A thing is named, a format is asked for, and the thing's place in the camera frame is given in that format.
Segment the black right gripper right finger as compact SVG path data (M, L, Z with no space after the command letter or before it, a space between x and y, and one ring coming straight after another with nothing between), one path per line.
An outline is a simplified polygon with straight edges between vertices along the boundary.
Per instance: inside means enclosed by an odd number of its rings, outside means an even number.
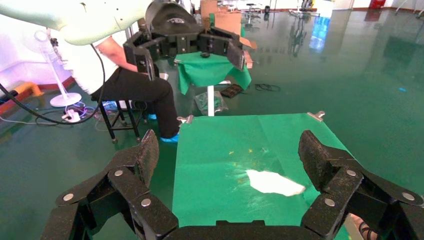
M346 150L322 144L310 130L300 136L298 155L319 192L301 219L303 228L332 240L353 214L384 240L423 239L419 194L369 172Z

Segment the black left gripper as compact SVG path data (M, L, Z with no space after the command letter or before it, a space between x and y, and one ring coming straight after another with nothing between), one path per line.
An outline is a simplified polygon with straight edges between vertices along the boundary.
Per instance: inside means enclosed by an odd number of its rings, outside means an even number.
M138 71L145 68L150 81L156 80L154 61L195 52L227 57L236 69L244 69L246 61L239 35L203 26L177 3L153 1L146 10L145 21L150 34L134 33L123 49L126 61Z

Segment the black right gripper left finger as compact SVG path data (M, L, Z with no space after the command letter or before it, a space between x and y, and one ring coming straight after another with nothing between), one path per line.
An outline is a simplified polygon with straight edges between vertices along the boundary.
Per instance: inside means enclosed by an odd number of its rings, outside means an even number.
M101 172L60 194L41 238L90 240L120 215L138 239L165 239L179 221L150 191L158 161L159 143L150 129L138 145L117 151Z

